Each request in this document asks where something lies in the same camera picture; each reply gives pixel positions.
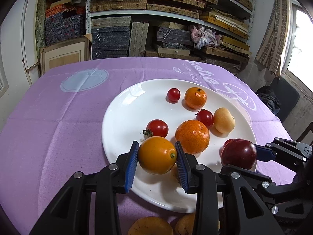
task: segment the curtain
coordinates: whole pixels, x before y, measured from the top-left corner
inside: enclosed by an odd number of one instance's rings
[[[270,21],[255,58],[256,63],[268,68],[278,78],[281,75],[281,54],[286,41],[287,20],[287,0],[275,0]]]

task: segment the tangerine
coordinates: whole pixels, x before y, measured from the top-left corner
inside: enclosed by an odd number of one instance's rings
[[[200,109],[207,101],[207,94],[198,87],[189,88],[185,93],[185,102],[192,109]]]
[[[167,173],[176,163],[177,152],[174,145],[160,136],[147,138],[138,150],[140,166],[148,173]]]
[[[180,141],[186,153],[198,154],[208,147],[210,134],[208,128],[200,121],[188,120],[178,126],[175,139]]]

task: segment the picture frame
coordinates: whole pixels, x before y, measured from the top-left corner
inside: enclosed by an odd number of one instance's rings
[[[40,73],[65,64],[90,60],[90,36],[82,35],[61,41],[41,50]]]

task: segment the metal screw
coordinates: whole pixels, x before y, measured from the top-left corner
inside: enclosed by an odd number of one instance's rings
[[[268,188],[269,187],[269,183],[267,181],[263,181],[262,186],[264,188]]]
[[[109,169],[110,170],[116,170],[118,168],[118,165],[117,164],[110,164],[109,165]]]
[[[278,207],[277,206],[272,207],[271,211],[273,215],[276,215],[278,213]]]
[[[233,173],[231,173],[231,176],[232,176],[234,179],[240,178],[240,174],[239,174],[238,172],[233,172]]]
[[[196,165],[196,169],[197,170],[204,170],[205,169],[205,166],[203,164],[197,164]]]
[[[80,171],[77,171],[74,173],[74,178],[76,178],[76,179],[80,179],[82,176],[83,176],[83,173]]]

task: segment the table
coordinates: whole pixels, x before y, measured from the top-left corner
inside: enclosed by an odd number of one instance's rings
[[[257,144],[288,133],[253,91],[225,69],[167,58],[113,58],[69,64],[49,70],[26,92],[0,134],[0,204],[21,235],[76,171],[90,174],[108,164],[101,124],[110,102],[138,82],[158,78],[187,80],[229,98],[251,124]],[[258,162],[257,171],[277,184],[294,172]],[[181,214],[153,206],[134,193],[118,196],[123,235],[143,216],[174,224]]]

